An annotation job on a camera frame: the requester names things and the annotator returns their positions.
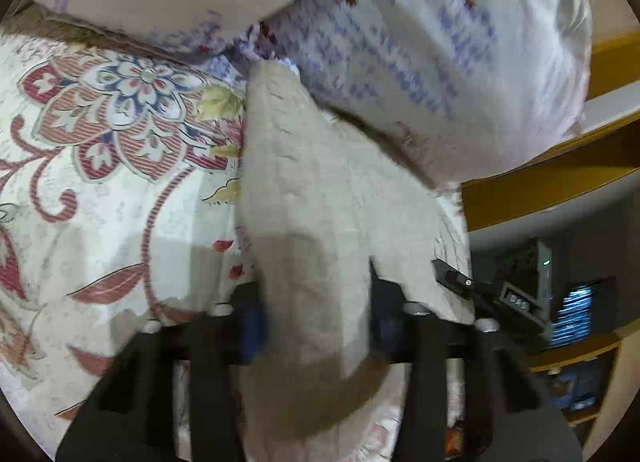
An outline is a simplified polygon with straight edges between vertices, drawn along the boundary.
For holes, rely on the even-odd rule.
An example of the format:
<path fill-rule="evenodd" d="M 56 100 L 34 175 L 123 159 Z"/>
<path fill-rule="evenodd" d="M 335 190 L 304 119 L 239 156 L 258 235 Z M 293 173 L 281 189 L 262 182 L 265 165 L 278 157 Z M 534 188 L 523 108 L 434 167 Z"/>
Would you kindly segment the beige knitted small garment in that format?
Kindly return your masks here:
<path fill-rule="evenodd" d="M 461 205 L 322 110 L 290 68 L 263 62 L 247 83 L 238 213 L 269 327 L 241 373 L 254 453 L 388 458 L 406 372 L 369 354 L 370 281 L 396 281 L 440 317 L 471 321 L 432 268 L 471 269 Z"/>

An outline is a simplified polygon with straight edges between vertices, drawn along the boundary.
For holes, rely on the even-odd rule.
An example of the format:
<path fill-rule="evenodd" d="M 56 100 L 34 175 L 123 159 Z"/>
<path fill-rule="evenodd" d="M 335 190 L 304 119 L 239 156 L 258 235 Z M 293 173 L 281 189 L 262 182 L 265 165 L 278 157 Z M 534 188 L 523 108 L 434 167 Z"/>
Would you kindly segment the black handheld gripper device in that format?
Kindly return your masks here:
<path fill-rule="evenodd" d="M 443 260 L 432 260 L 436 281 L 475 308 L 498 321 L 502 329 L 519 337 L 534 337 L 547 331 L 544 308 L 512 283 L 500 280 L 474 281 Z"/>

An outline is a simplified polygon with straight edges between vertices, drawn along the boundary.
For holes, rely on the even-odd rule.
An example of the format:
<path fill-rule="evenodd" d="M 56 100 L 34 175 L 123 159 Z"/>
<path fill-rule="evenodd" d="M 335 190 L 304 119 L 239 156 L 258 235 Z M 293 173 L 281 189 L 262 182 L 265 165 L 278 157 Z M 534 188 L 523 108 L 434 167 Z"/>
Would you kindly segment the dark shelf with items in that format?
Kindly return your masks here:
<path fill-rule="evenodd" d="M 524 343 L 530 370 L 547 384 L 570 427 L 591 425 L 600 414 L 622 340 L 614 323 L 617 285 L 613 276 L 558 281 L 561 264 L 544 241 L 521 248 L 525 290 L 542 304 L 544 332 Z"/>

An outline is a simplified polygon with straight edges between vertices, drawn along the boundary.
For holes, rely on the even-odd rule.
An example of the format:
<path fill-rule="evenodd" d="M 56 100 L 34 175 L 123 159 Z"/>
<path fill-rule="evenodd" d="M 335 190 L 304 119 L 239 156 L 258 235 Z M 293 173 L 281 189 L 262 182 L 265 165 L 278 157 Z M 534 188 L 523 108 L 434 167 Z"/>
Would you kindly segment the floral patterned bed sheet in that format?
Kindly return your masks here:
<path fill-rule="evenodd" d="M 33 14 L 1 30 L 1 388 L 54 456 L 148 320 L 254 268 L 236 201 L 244 93 Z"/>

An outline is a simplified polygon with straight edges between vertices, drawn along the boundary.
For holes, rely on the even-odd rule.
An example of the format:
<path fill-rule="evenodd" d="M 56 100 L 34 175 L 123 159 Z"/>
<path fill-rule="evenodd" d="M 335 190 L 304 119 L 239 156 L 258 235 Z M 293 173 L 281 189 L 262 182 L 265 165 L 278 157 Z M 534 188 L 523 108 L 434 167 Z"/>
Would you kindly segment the white blue patterned pillow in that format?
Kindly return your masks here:
<path fill-rule="evenodd" d="M 570 133 L 589 0 L 296 0 L 236 42 L 294 65 L 320 103 L 390 137 L 432 182 L 527 163 Z"/>

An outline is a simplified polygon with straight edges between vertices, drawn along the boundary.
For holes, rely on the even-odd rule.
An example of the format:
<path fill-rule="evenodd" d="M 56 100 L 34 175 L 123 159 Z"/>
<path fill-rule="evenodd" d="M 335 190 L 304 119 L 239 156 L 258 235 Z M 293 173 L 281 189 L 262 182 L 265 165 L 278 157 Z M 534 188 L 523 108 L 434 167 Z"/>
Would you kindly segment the yellow wooden bed frame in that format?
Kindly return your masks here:
<path fill-rule="evenodd" d="M 582 133 L 521 169 L 462 187 L 468 228 L 507 223 L 639 171 L 639 34 L 593 46 Z"/>

